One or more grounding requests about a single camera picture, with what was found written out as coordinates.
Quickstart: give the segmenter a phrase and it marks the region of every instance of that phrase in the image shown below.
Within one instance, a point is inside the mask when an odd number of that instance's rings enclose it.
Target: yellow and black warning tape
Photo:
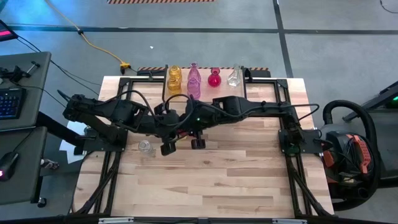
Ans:
[[[215,0],[108,0],[108,4],[191,3],[214,1]]]
[[[191,67],[181,67],[181,69],[189,69]],[[198,69],[211,69],[212,67],[198,67]],[[140,67],[138,68],[139,71],[141,70],[151,70],[151,71],[156,71],[156,70],[164,70],[165,67]],[[220,67],[220,69],[233,69],[233,67]],[[266,67],[251,67],[248,68],[249,70],[252,71],[268,71],[268,68]]]

